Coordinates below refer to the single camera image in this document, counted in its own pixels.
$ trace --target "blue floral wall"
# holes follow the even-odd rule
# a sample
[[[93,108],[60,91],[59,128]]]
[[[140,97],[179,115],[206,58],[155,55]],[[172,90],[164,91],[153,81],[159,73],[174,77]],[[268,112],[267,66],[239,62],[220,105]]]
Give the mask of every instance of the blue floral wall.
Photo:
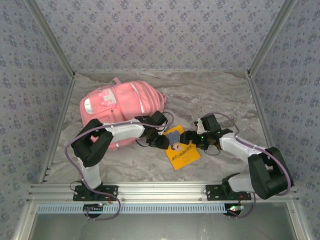
[[[23,0],[0,1],[0,239],[39,180],[69,77]]]
[[[298,0],[254,77],[315,239],[320,239],[320,2]]]
[[[37,0],[77,71],[246,70],[283,0]]]

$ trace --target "pink backpack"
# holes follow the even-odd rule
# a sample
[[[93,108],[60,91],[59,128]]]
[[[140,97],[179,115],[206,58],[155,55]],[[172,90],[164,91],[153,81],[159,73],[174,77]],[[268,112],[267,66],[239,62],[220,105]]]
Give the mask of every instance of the pink backpack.
[[[156,111],[163,112],[166,95],[161,94],[145,81],[121,83],[116,77],[115,86],[107,85],[90,92],[80,101],[83,125],[92,119],[102,123],[118,123],[137,116],[151,116]],[[111,143],[108,150],[132,144],[135,138]]]

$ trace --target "marble floor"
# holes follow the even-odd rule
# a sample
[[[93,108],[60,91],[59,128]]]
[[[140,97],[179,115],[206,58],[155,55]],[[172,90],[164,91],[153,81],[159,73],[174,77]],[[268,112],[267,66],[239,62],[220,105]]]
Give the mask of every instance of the marble floor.
[[[49,183],[70,183],[80,179],[77,170],[64,154],[65,145],[83,128],[79,102],[89,92],[118,77],[122,82],[142,80],[167,94],[165,111],[174,115],[174,124],[195,129],[193,122],[210,112],[221,112],[232,117],[240,128],[242,138],[266,146],[245,72],[109,72],[77,73],[75,85],[63,123]],[[222,128],[234,127],[224,117],[217,116]],[[161,182],[161,181],[220,181],[230,174],[248,172],[248,166],[228,152],[210,156],[198,150],[201,158],[175,171],[164,150],[129,145],[117,151],[107,151],[100,162],[104,182]],[[216,153],[215,147],[208,153]],[[72,149],[69,154],[75,160]]]

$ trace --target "cartoon character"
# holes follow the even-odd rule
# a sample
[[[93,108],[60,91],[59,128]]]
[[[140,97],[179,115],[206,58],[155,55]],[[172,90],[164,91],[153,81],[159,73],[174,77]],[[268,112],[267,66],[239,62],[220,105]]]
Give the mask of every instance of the cartoon character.
[[[180,133],[179,131],[173,131],[166,135],[166,137],[169,139],[170,147],[173,151],[180,151],[183,148],[180,146]]]

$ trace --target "yellow card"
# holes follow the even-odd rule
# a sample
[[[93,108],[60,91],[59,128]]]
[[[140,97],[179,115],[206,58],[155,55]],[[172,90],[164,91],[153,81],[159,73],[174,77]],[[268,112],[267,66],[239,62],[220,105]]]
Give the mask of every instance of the yellow card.
[[[178,125],[163,133],[170,141],[169,148],[164,151],[174,170],[178,170],[200,158],[196,145],[185,145],[180,143],[180,135],[184,131],[184,128],[181,125]]]

